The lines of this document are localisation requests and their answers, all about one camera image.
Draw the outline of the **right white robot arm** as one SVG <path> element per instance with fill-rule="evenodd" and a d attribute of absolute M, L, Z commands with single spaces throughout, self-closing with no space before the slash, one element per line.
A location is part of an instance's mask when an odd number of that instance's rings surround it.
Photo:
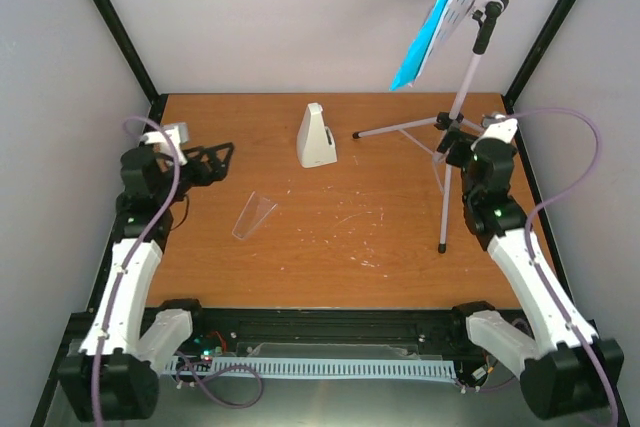
<path fill-rule="evenodd" d="M 468 341 L 491 354 L 518 380 L 530 410 L 542 420 L 607 407 L 620 420 L 614 387 L 624 362 L 620 345 L 604 339 L 578 311 L 547 263 L 533 232 L 533 216 L 510 193 L 518 130 L 514 118 L 488 118 L 479 135 L 459 122 L 443 126 L 437 150 L 461 171 L 465 223 L 500 268 L 531 332 L 496 310 L 467 305 Z"/>

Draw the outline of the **white music stand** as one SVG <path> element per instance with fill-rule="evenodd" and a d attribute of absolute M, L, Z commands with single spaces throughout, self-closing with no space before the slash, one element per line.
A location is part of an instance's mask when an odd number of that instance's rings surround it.
<path fill-rule="evenodd" d="M 470 60 L 449 111 L 440 112 L 433 117 L 416 121 L 404 122 L 370 130 L 356 131 L 352 134 L 352 138 L 359 140 L 365 137 L 372 137 L 390 132 L 400 132 L 430 154 L 432 157 L 432 163 L 437 165 L 445 161 L 444 156 L 436 151 L 437 146 L 434 148 L 425 146 L 409 134 L 411 129 L 422 126 L 434 126 L 445 134 L 445 132 L 450 128 L 459 129 L 466 126 L 477 133 L 482 132 L 483 128 L 480 125 L 465 118 L 462 113 L 462 108 L 467 94 L 470 91 L 470 87 L 476 75 L 476 71 L 478 70 L 479 64 L 489 46 L 497 20 L 506 10 L 508 4 L 509 0 L 448 0 L 444 8 L 444 12 L 438 22 L 431 46 L 427 51 L 427 57 L 421 66 L 419 76 L 425 66 L 435 57 L 436 53 L 442 50 L 443 46 L 462 22 L 467 19 L 471 19 L 477 24 L 477 32 L 474 43 L 471 47 Z"/>

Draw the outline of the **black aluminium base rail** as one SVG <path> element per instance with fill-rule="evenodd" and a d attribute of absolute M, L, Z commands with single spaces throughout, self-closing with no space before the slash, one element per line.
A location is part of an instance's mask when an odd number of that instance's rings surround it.
<path fill-rule="evenodd" d="M 499 312 L 486 302 L 472 302 L 451 310 L 264 310 L 204 308 L 195 299 L 173 299 L 145 310 L 139 334 L 150 330 L 155 317 L 170 309 L 192 315 L 193 333 L 181 345 L 194 352 L 216 346 L 227 352 L 261 343 L 382 344 L 405 346 L 425 355 L 471 359 L 481 346 L 468 331 L 473 318 L 500 319 L 533 338 L 533 326 L 521 312 Z"/>

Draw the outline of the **clear metronome cover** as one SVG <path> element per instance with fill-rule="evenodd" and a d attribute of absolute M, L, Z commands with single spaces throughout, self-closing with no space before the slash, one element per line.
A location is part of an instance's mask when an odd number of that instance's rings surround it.
<path fill-rule="evenodd" d="M 238 240 L 247 240 L 277 206 L 278 204 L 270 198 L 253 191 L 232 229 L 232 235 Z"/>

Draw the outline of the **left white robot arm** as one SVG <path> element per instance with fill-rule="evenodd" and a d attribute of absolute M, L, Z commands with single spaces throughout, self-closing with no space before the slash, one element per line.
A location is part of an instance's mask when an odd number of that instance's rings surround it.
<path fill-rule="evenodd" d="M 185 148 L 185 123 L 148 123 L 138 146 L 120 158 L 123 190 L 116 199 L 110 266 L 96 315 L 78 350 L 58 368 L 58 379 L 77 419 L 149 418 L 159 397 L 159 378 L 174 353 L 201 347 L 208 325 L 196 299 L 165 302 L 153 323 L 143 317 L 153 277 L 166 250 L 170 211 L 190 189 L 226 178 L 234 145 Z"/>

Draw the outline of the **blue sheet music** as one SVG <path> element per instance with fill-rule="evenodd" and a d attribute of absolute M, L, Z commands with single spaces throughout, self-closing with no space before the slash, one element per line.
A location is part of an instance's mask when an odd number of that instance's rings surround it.
<path fill-rule="evenodd" d="M 396 91 L 413 83 L 419 76 L 421 66 L 427 57 L 427 51 L 431 46 L 438 22 L 444 12 L 448 0 L 436 0 L 417 36 L 412 41 L 407 54 L 395 74 L 389 87 L 390 91 Z"/>

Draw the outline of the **white metronome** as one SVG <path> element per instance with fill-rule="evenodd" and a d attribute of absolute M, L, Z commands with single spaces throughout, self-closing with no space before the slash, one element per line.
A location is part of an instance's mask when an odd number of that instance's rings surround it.
<path fill-rule="evenodd" d="M 296 138 L 296 153 L 303 168 L 314 168 L 337 162 L 333 134 L 325 124 L 323 107 L 309 103 Z"/>

